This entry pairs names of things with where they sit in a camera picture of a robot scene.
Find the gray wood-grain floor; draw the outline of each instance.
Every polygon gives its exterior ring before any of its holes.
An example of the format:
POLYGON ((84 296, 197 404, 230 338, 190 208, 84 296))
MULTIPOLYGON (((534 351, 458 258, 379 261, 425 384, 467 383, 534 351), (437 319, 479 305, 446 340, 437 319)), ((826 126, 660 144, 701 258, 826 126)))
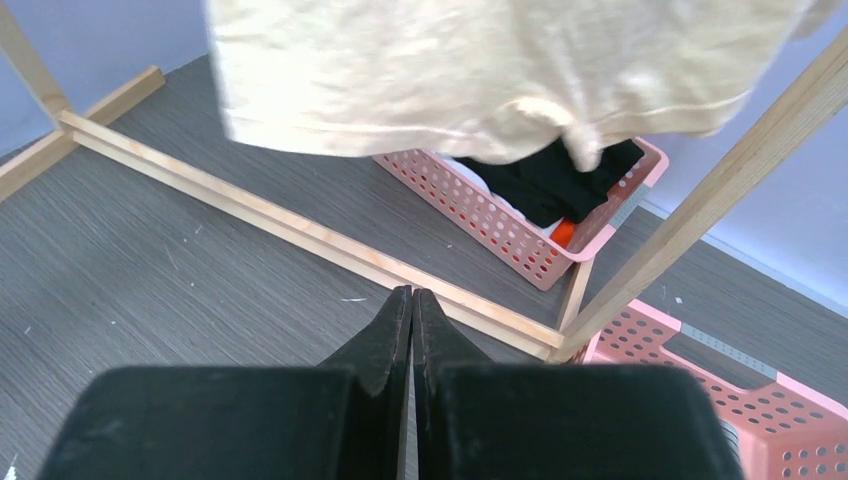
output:
MULTIPOLYGON (((225 140, 205 59, 168 81, 114 127, 552 323, 563 282, 538 292, 369 160, 225 140)), ((601 253, 588 295, 658 223, 642 210, 632 215, 601 253)), ((76 395, 99 372, 127 364, 314 364, 362 328, 387 295, 84 149, 0 206, 0 265, 0 475, 15 458, 19 479, 35 475, 76 395), (358 298, 366 300, 345 301, 358 298)), ((706 244, 641 298, 848 401, 846 319, 706 244)), ((531 361, 469 336, 498 360, 531 361)), ((408 469, 414 475, 414 465, 408 469)))

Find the perforated basket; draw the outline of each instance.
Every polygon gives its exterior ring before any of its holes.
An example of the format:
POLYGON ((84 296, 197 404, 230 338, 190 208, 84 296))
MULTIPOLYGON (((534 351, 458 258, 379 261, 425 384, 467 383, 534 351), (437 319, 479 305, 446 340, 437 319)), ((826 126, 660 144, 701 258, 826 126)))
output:
POLYGON ((848 409, 772 367, 634 300, 590 342, 584 363, 660 363, 689 370, 710 395, 751 480, 848 479, 848 409), (773 380, 742 390, 665 349, 686 335, 773 380))
POLYGON ((573 263, 598 254, 668 168, 662 151, 644 140, 635 141, 645 156, 609 191, 609 201, 577 225, 568 248, 551 241, 431 152, 408 150, 373 158, 522 277, 548 290, 573 263))

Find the clothes rack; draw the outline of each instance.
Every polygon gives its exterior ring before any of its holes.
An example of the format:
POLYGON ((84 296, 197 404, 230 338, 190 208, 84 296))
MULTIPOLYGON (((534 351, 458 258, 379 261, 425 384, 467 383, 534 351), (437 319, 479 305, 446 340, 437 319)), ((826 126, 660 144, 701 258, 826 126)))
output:
POLYGON ((110 129, 109 123, 164 85, 158 68, 148 68, 79 114, 2 0, 0 50, 55 126, 52 133, 0 166, 0 201, 77 146, 84 146, 388 289, 406 284, 430 289, 449 317, 552 362, 565 362, 578 354, 607 322, 848 102, 846 28, 579 313, 591 263, 585 271, 575 273, 560 314, 563 318, 557 322, 559 328, 551 328, 110 129))

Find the basket handle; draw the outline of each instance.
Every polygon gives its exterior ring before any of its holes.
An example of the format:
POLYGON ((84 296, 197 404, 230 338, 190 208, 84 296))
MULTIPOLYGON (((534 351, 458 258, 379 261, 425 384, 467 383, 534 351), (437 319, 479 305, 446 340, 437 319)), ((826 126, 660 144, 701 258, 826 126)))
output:
POLYGON ((636 187, 636 190, 627 197, 627 200, 624 201, 616 210, 615 215, 612 216, 609 220, 609 225, 618 230, 624 225, 624 222, 630 217, 630 214, 636 210, 636 207, 642 203, 642 200, 645 199, 645 196, 648 195, 648 192, 651 191, 651 187, 645 185, 644 183, 636 187))
POLYGON ((750 356, 750 355, 748 355, 748 354, 746 354, 746 353, 744 353, 740 350, 737 350, 737 349, 731 347, 730 345, 722 342, 721 340, 719 340, 719 339, 717 339, 717 338, 715 338, 715 337, 713 337, 713 336, 711 336, 711 335, 709 335, 709 334, 707 334, 707 333, 705 333, 701 330, 698 330, 695 327, 686 325, 685 323, 680 324, 680 329, 677 331, 677 333, 675 335, 671 335, 669 338, 667 338, 665 340, 665 342, 663 342, 663 344, 660 346, 660 349, 669 359, 674 360, 676 363, 680 364, 681 366, 686 366, 687 368, 689 368, 693 372, 698 372, 701 375, 711 377, 711 378, 717 380, 719 383, 723 384, 725 387, 736 390, 739 393, 749 394, 749 393, 760 392, 762 390, 771 388, 772 385, 777 383, 778 371, 774 367, 767 365, 767 364, 755 359, 754 357, 752 357, 752 356, 750 356), (721 378, 721 377, 709 372, 708 370, 706 370, 703 367, 695 365, 693 362, 686 360, 686 359, 682 358, 681 356, 677 355, 676 353, 673 353, 673 352, 669 351, 667 348, 665 348, 665 344, 668 343, 669 341, 671 341, 671 339, 674 338, 676 335, 684 335, 687 338, 694 340, 694 341, 700 343, 701 345, 708 347, 712 351, 719 353, 719 354, 733 360, 734 362, 736 362, 740 365, 743 365, 743 366, 745 366, 745 367, 767 377, 768 379, 772 380, 772 382, 770 382, 769 384, 764 385, 760 388, 757 388, 755 390, 748 390, 748 389, 740 388, 740 387, 732 384, 731 382, 727 381, 726 379, 721 378))

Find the orange item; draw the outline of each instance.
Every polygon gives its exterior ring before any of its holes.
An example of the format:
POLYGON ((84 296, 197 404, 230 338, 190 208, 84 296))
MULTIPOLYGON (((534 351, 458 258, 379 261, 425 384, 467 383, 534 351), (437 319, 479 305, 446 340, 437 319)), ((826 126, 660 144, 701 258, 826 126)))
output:
POLYGON ((551 233, 551 240, 562 248, 568 248, 568 244, 574 237, 575 227, 576 225, 573 222, 563 219, 551 233))

